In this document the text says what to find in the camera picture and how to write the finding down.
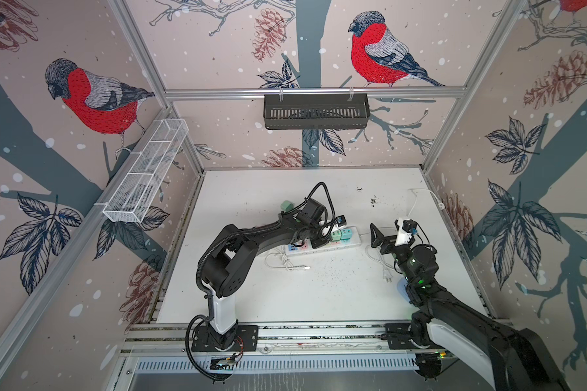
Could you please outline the blue square socket cube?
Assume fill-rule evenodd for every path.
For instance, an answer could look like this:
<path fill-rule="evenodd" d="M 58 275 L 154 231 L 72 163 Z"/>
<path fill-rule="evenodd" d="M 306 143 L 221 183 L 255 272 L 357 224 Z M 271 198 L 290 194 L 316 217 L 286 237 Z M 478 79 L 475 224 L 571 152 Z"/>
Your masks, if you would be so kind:
<path fill-rule="evenodd" d="M 408 281 L 406 280 L 406 278 L 402 278 L 398 281 L 396 288 L 397 291 L 399 293 L 399 295 L 407 302 L 410 303 L 410 299 L 409 299 L 409 295 L 407 294 L 407 285 L 408 285 Z"/>

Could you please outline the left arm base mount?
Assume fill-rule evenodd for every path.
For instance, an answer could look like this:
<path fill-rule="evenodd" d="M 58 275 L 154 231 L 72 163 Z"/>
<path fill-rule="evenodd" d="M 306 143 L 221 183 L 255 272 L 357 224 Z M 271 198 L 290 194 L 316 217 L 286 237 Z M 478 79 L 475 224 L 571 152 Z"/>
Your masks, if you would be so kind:
<path fill-rule="evenodd" d="M 192 353 L 254 352 L 259 340 L 259 327 L 256 325 L 235 325 L 225 334 L 218 334 L 210 324 L 196 327 L 191 336 Z"/>

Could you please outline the teal plug adapter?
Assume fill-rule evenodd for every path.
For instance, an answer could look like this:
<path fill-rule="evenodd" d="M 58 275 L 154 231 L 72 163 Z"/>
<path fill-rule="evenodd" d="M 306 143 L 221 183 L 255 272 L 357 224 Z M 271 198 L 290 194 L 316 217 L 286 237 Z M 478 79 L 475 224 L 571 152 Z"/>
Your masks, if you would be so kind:
<path fill-rule="evenodd" d="M 351 228 L 342 228 L 340 230 L 341 238 L 340 241 L 349 241 L 353 237 L 353 231 Z"/>

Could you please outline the green plug adapter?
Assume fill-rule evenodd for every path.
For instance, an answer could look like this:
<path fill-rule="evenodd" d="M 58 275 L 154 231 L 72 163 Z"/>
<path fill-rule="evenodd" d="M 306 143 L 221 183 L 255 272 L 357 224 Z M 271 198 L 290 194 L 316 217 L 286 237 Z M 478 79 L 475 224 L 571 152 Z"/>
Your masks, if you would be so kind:
<path fill-rule="evenodd" d="M 294 209 L 294 204 L 289 200 L 285 200 L 281 203 L 280 209 L 282 213 L 288 213 Z"/>
<path fill-rule="evenodd" d="M 342 231 L 332 231 L 331 232 L 331 241 L 332 242 L 339 242 L 342 239 Z"/>

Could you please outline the white multicolour power strip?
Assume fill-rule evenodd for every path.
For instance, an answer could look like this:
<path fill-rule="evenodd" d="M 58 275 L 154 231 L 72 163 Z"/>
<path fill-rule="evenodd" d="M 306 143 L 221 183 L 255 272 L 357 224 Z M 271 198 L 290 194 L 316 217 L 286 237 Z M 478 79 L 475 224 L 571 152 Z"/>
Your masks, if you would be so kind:
<path fill-rule="evenodd" d="M 361 245 L 359 232 L 355 227 L 343 227 L 331 232 L 330 237 L 311 241 L 306 239 L 303 244 L 289 244 L 285 247 L 287 257 L 298 257 L 315 253 L 330 252 L 356 248 Z"/>

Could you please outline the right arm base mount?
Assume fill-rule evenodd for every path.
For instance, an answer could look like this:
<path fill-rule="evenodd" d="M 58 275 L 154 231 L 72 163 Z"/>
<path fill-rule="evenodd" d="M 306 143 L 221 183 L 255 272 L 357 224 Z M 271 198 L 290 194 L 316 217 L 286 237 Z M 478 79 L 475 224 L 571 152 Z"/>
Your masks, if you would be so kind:
<path fill-rule="evenodd" d="M 429 345 L 416 342 L 411 332 L 410 323 L 389 323 L 384 325 L 385 330 L 380 339 L 388 344 L 390 350 L 425 350 Z"/>

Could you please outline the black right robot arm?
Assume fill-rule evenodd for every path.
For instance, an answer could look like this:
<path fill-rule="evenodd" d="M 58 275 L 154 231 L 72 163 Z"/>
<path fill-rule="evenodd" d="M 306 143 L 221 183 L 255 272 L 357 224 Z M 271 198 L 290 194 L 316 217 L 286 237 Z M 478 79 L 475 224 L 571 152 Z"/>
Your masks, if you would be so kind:
<path fill-rule="evenodd" d="M 536 332 L 501 324 L 456 298 L 435 278 L 437 250 L 416 244 L 419 224 L 398 219 L 396 235 L 370 227 L 371 246 L 390 255 L 403 276 L 401 293 L 417 308 L 409 327 L 418 347 L 438 345 L 478 373 L 495 390 L 567 390 L 546 344 Z"/>

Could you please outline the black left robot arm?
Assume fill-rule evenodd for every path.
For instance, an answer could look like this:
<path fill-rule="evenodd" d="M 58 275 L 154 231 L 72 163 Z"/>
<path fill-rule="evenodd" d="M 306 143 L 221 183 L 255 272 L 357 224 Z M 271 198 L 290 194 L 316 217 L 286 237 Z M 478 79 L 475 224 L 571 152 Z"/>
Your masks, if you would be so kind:
<path fill-rule="evenodd" d="M 214 384 L 231 377 L 202 368 L 192 354 L 190 340 L 203 328 L 219 349 L 235 343 L 239 321 L 234 294 L 246 281 L 254 259 L 268 250 L 305 240 L 319 249 L 331 241 L 331 231 L 341 220 L 327 185 L 318 182 L 300 205 L 280 212 L 274 223 L 252 228 L 229 224 L 220 231 L 197 262 L 196 285 L 204 293 L 208 313 L 194 316 L 185 335 L 189 362 L 202 376 Z"/>

